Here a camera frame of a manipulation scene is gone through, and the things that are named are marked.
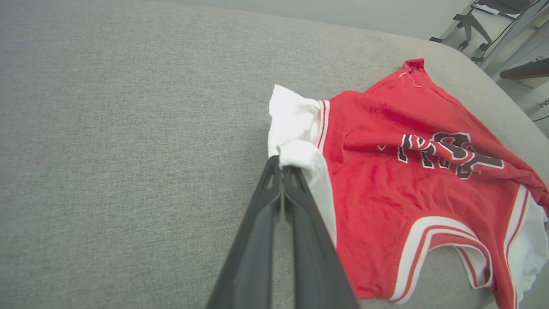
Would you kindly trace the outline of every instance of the gray upholstered couch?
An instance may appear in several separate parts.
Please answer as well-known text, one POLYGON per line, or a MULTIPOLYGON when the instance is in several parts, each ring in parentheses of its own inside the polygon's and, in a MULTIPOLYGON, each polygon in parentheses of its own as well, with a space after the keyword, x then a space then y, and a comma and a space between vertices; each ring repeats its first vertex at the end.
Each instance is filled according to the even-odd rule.
MULTIPOLYGON (((448 46, 171 3, 2 1, 0 307, 203 307, 267 159, 274 84, 329 99, 419 57, 549 181, 547 139, 448 46)), ((274 307, 290 308, 289 225, 275 246, 274 307)), ((437 249, 400 308, 492 300, 437 249)))

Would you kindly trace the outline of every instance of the fabric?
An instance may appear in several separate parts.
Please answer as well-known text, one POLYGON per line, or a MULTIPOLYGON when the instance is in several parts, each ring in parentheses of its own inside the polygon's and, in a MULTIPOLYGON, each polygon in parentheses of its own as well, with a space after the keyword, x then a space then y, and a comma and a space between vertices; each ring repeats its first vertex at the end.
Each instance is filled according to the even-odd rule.
MULTIPOLYGON (((0 55, 0 308, 203 308, 265 166, 274 84, 331 98, 425 57, 549 181, 545 136, 434 42, 165 2, 4 0, 0 55)), ((274 245, 273 308, 293 308, 288 224, 274 245)), ((484 307, 459 260, 431 251, 400 308, 484 307)))
POLYGON ((334 247, 337 246, 335 211, 328 166, 317 145, 320 108, 317 101, 305 99, 275 85, 269 102, 271 128, 267 139, 269 157, 279 155, 280 167, 301 168, 315 199, 334 247))
MULTIPOLYGON (((287 118, 303 121, 292 127, 315 137, 327 159, 338 254, 359 298, 406 302, 427 251, 451 246, 473 288, 493 290, 500 308, 518 307, 549 259, 538 206, 549 209, 547 188, 431 81, 422 59, 316 109, 280 92, 271 106, 294 105, 287 118)), ((270 136, 281 135, 274 124, 270 136)))

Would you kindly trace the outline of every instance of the chair caster wheel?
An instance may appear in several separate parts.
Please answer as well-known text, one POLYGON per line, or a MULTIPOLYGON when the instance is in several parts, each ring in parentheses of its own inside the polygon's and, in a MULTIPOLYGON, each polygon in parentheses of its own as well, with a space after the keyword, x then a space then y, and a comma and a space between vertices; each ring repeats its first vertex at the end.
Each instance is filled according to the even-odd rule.
POLYGON ((463 42, 461 42, 461 44, 458 46, 458 48, 461 49, 461 50, 464 50, 464 49, 467 48, 467 46, 469 46, 469 42, 463 41, 463 42))

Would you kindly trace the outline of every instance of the red stripe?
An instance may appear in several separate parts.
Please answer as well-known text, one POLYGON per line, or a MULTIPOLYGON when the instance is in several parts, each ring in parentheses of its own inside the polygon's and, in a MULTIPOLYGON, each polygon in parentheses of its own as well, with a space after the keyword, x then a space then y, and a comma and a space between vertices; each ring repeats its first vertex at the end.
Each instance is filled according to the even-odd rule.
POLYGON ((412 286, 412 278, 413 278, 413 274, 416 272, 416 266, 417 266, 417 263, 419 261, 419 256, 421 255, 421 251, 423 250, 423 245, 425 244, 425 239, 427 238, 427 234, 429 233, 429 231, 431 231, 433 229, 446 229, 446 230, 458 231, 458 232, 470 235, 471 237, 477 238, 475 235, 471 235, 470 233, 468 233, 464 230, 460 230, 460 229, 453 228, 453 227, 447 227, 445 225, 433 225, 431 227, 426 228, 425 231, 423 231, 423 236, 421 237, 421 241, 419 242, 418 250, 416 251, 416 256, 413 259, 412 267, 410 268, 410 273, 408 274, 408 282, 406 282, 406 289, 404 290, 404 293, 402 293, 402 296, 400 296, 398 299, 394 300, 394 302, 400 301, 401 299, 403 299, 406 296, 406 294, 408 294, 408 291, 410 290, 410 287, 412 286))
MULTIPOLYGON (((515 236, 517 236, 518 230, 520 229, 520 225, 522 224, 522 219, 524 218, 524 211, 526 210, 526 202, 528 201, 528 190, 526 191, 526 194, 524 195, 524 202, 522 203, 522 210, 520 211, 520 218, 518 219, 517 227, 515 228, 515 232, 513 233, 513 236, 511 236, 511 239, 509 239, 509 243, 507 244, 507 250, 505 252, 505 260, 507 261, 507 269, 509 268, 509 247, 511 246, 511 243, 513 242, 515 236)), ((514 293, 514 308, 518 307, 518 297, 517 292, 515 290, 514 293)))
POLYGON ((471 261, 469 260, 469 257, 465 253, 465 250, 463 250, 462 248, 458 247, 458 250, 460 250, 461 254, 463 254, 463 257, 465 258, 465 261, 467 262, 467 266, 469 266, 469 269, 471 270, 471 274, 473 275, 473 284, 475 285, 475 287, 478 287, 479 285, 477 284, 477 274, 475 273, 475 269, 473 268, 473 265, 471 264, 471 261))
POLYGON ((326 102, 322 101, 322 130, 320 131, 320 136, 318 138, 318 145, 316 145, 317 148, 320 148, 320 143, 322 142, 322 138, 324 136, 324 126, 326 125, 326 102))

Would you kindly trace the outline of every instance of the jersey lettering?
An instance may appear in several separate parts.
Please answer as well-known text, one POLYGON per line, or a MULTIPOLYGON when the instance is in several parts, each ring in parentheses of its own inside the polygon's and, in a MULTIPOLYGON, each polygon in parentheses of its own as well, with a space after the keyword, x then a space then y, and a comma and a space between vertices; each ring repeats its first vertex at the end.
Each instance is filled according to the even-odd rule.
POLYGON ((402 144, 398 147, 398 159, 404 163, 408 163, 408 156, 405 154, 405 149, 413 149, 421 152, 422 165, 424 168, 435 168, 432 157, 435 156, 437 148, 450 153, 451 162, 442 158, 436 158, 440 168, 450 169, 455 166, 456 176, 461 179, 469 179, 475 171, 476 165, 483 165, 492 168, 502 169, 503 161, 498 158, 492 158, 475 152, 471 144, 471 136, 468 133, 458 132, 455 134, 436 133, 433 138, 428 141, 419 136, 404 134, 402 136, 402 144))

